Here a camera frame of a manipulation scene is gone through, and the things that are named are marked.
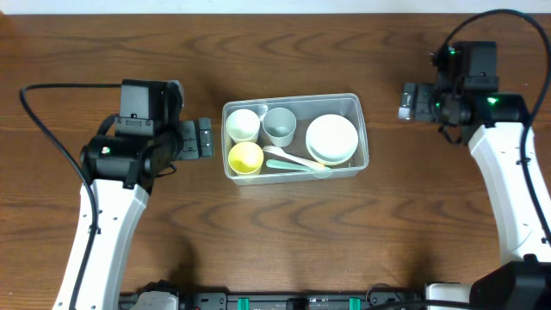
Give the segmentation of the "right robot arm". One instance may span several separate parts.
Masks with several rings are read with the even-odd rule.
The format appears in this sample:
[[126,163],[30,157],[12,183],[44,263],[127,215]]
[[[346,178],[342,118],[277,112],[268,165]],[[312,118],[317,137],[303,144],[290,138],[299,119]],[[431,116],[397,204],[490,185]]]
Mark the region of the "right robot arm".
[[498,228],[501,265],[472,284],[433,283],[429,309],[548,309],[550,194],[518,94],[407,83],[399,118],[458,127],[484,178]]

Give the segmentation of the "white plastic cup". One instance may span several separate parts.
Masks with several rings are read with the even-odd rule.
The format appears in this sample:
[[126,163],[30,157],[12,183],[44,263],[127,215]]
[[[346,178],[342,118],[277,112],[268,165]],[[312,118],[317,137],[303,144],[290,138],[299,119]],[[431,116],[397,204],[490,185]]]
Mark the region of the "white plastic cup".
[[256,143],[261,121],[259,116],[249,109],[238,109],[226,119],[226,132],[237,144],[241,142]]

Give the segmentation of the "white plastic fork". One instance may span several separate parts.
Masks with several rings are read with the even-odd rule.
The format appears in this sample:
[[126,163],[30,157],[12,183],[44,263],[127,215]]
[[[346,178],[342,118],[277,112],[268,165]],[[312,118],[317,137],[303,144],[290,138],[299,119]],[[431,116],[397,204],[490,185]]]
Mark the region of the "white plastic fork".
[[321,171],[321,170],[324,171],[326,169],[326,166],[324,166],[323,164],[320,164],[318,162],[315,162],[315,161],[312,161],[312,160],[309,160],[309,159],[306,159],[306,158],[301,158],[301,157],[297,157],[295,155],[286,153],[279,146],[264,146],[262,148],[262,150],[264,152],[279,156],[281,158],[289,159],[289,160],[291,160],[291,161],[293,161],[297,164],[305,165],[306,167],[314,169],[316,171]]

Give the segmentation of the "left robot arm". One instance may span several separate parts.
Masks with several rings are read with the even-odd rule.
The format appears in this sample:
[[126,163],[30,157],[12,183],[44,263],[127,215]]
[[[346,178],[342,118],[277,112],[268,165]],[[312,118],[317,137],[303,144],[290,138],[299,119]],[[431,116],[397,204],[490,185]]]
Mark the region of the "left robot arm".
[[212,122],[107,117],[81,152],[84,175],[76,235],[56,309],[116,309],[133,235],[156,179],[175,163],[214,155]]

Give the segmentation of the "grey plastic cup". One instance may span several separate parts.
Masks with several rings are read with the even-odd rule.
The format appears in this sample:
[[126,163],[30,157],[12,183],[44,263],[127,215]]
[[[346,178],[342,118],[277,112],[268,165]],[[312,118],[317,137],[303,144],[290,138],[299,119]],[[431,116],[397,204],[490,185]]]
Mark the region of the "grey plastic cup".
[[274,146],[289,146],[293,139],[297,120],[292,111],[287,108],[273,108],[269,110],[262,121],[263,130],[268,134]]

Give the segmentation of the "white plastic bowl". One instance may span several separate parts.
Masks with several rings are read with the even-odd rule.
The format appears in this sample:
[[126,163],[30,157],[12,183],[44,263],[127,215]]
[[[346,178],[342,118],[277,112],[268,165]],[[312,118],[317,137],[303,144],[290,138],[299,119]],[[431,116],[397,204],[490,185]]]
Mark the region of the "white plastic bowl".
[[341,115],[321,115],[306,130],[306,149],[311,156],[328,160],[352,157],[358,143],[355,126]]

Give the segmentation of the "mint green plastic spoon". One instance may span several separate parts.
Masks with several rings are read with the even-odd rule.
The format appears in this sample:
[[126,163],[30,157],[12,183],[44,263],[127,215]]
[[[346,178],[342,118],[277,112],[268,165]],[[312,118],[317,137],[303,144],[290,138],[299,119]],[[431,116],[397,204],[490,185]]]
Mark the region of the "mint green plastic spoon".
[[266,166],[277,170],[310,172],[317,178],[328,178],[332,175],[331,169],[328,167],[321,171],[309,168],[302,164],[294,164],[277,159],[268,159],[266,161]]

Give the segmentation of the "yellow plastic cup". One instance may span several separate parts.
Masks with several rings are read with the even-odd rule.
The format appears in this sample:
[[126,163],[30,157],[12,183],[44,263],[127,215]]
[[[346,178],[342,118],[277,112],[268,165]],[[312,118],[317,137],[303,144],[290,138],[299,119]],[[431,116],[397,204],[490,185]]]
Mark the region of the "yellow plastic cup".
[[228,155],[228,164],[238,176],[259,175],[263,161],[262,148],[250,141],[236,144],[229,151]]

